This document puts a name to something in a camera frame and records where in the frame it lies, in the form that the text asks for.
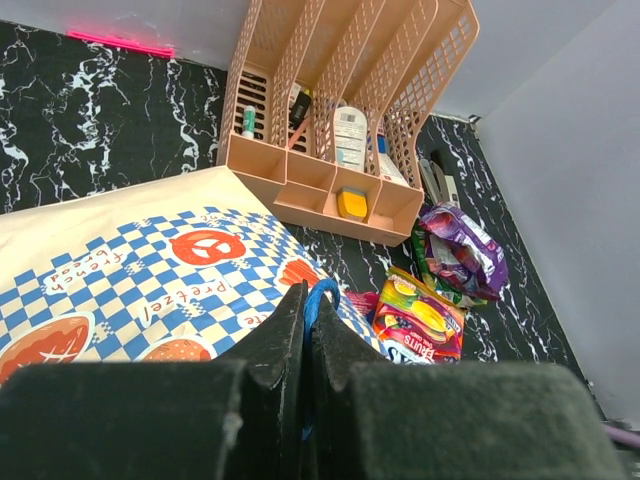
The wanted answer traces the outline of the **purple snack packet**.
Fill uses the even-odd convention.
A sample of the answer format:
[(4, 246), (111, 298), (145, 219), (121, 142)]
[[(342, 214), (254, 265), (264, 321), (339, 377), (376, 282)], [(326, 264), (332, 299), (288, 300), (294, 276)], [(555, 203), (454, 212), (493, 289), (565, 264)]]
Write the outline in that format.
[(471, 297), (500, 299), (508, 280), (503, 248), (451, 203), (423, 206), (416, 220), (427, 233), (431, 272)]

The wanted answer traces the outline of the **green snack packet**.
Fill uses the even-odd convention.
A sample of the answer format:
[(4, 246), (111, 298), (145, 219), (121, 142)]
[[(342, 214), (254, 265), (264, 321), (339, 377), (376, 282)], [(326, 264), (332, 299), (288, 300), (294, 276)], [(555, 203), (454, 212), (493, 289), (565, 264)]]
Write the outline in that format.
[(485, 299), (475, 298), (461, 293), (431, 272), (427, 263), (427, 253), (429, 251), (427, 233), (418, 222), (416, 222), (412, 228), (411, 243), (415, 250), (421, 280), (428, 288), (462, 310), (488, 304), (488, 301)]

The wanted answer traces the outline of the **checkered paper bag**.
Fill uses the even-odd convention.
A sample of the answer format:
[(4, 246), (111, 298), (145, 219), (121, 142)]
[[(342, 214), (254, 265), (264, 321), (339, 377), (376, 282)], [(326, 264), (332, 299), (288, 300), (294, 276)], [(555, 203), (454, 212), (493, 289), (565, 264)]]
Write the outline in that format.
[(1, 376), (209, 361), (325, 272), (227, 168), (1, 217)]

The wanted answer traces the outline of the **pink snack packet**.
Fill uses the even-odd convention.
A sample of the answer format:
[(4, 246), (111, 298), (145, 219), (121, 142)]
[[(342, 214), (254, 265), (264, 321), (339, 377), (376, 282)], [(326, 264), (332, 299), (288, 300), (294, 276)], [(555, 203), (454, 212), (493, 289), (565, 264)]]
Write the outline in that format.
[(380, 294), (374, 291), (355, 292), (347, 290), (346, 297), (354, 308), (364, 317), (371, 317), (377, 309)]

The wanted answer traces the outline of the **orange snack packet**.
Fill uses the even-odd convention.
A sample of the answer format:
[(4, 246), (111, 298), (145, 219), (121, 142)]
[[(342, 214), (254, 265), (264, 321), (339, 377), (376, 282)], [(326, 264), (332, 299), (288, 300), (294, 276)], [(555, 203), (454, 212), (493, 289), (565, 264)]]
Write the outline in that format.
[(457, 363), (462, 357), (465, 313), (397, 267), (387, 271), (376, 313), (393, 314), (400, 364)]

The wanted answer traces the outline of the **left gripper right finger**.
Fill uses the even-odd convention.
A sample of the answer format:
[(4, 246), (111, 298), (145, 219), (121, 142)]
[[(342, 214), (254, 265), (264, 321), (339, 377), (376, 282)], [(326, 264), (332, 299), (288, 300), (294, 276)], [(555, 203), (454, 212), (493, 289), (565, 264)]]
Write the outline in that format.
[(397, 365), (309, 300), (321, 479), (623, 479), (585, 386), (559, 365)]

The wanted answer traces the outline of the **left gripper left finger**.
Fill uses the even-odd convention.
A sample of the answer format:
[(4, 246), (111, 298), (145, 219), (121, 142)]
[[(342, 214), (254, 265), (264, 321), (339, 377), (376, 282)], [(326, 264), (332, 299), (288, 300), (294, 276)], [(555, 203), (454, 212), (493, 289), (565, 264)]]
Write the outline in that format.
[(305, 284), (206, 362), (34, 365), (1, 391), (5, 479), (296, 479)]

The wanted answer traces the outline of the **colourful candy packet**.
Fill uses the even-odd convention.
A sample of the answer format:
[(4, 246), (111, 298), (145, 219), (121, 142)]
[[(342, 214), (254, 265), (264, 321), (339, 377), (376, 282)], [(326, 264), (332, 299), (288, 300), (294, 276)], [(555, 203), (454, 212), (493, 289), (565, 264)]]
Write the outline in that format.
[(400, 364), (401, 358), (398, 351), (398, 344), (393, 339), (394, 331), (398, 326), (398, 321), (393, 314), (378, 315), (375, 310), (367, 314), (367, 320), (373, 329), (376, 338), (385, 349), (388, 359), (394, 364)]

